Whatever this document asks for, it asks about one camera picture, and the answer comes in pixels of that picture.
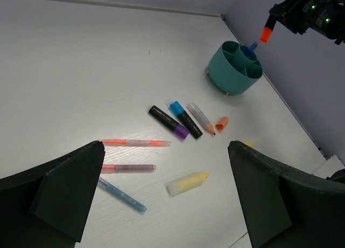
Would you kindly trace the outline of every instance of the teal cup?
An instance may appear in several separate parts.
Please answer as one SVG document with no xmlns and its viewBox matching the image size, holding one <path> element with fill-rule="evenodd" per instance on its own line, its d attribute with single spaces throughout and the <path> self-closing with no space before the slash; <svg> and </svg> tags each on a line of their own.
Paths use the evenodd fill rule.
<svg viewBox="0 0 345 248">
<path fill-rule="evenodd" d="M 263 68 L 255 53 L 248 58 L 247 47 L 236 42 L 224 42 L 213 55 L 206 69 L 211 80 L 228 94 L 241 94 L 263 75 Z"/>
</svg>

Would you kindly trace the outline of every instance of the table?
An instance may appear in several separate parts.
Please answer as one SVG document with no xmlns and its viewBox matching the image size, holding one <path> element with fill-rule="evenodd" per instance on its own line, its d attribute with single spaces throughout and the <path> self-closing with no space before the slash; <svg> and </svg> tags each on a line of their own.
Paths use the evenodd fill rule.
<svg viewBox="0 0 345 248">
<path fill-rule="evenodd" d="M 0 177 L 96 139 L 157 139 L 169 148 L 106 148 L 105 163 L 153 163 L 151 174 L 104 178 L 147 206 L 145 215 L 97 189 L 78 248 L 227 248 L 246 232 L 227 146 L 260 152 L 306 172 L 325 160 L 260 79 L 227 97 L 205 75 L 226 40 L 220 18 L 42 0 L 0 0 Z M 196 102 L 216 137 L 176 139 L 147 111 Z M 170 198 L 164 184 L 209 172 L 201 187 Z"/>
</svg>

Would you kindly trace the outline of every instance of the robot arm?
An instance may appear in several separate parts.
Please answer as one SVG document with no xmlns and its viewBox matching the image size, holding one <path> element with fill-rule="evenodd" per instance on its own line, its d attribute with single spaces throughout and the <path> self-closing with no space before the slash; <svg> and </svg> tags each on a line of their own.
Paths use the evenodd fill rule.
<svg viewBox="0 0 345 248">
<path fill-rule="evenodd" d="M 311 27 L 335 44 L 345 42 L 345 0 L 285 0 L 270 10 L 261 41 L 268 42 L 276 21 L 293 33 Z"/>
</svg>

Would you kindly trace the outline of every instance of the highlighter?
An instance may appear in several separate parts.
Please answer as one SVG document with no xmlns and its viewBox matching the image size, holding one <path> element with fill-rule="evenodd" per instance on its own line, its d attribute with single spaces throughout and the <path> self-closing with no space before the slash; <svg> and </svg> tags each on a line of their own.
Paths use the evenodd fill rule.
<svg viewBox="0 0 345 248">
<path fill-rule="evenodd" d="M 159 109 L 157 106 L 152 106 L 149 110 L 149 114 L 151 114 L 161 124 L 166 126 L 170 131 L 172 131 L 176 136 L 180 137 L 181 139 L 185 139 L 188 136 L 189 131 L 185 127 L 180 125 L 176 120 L 174 120 L 167 113 Z"/>
<path fill-rule="evenodd" d="M 167 183 L 167 190 L 171 197 L 200 186 L 208 177 L 208 173 L 192 173 Z"/>
<path fill-rule="evenodd" d="M 172 113 L 178 117 L 178 119 L 182 122 L 182 124 L 189 130 L 190 134 L 195 138 L 198 139 L 202 136 L 201 130 L 192 120 L 192 118 L 188 115 L 188 113 L 182 108 L 182 106 L 178 103 L 178 101 L 173 102 L 170 105 L 170 109 Z"/>
</svg>

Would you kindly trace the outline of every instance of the pen holder foot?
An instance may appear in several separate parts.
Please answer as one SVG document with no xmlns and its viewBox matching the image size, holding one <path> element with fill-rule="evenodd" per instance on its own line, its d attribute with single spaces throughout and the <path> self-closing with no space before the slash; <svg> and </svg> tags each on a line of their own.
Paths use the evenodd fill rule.
<svg viewBox="0 0 345 248">
<path fill-rule="evenodd" d="M 206 68 L 206 74 L 225 95 L 243 93 L 263 74 L 255 53 L 250 58 L 244 56 L 246 48 L 236 42 L 224 42 Z"/>
</svg>

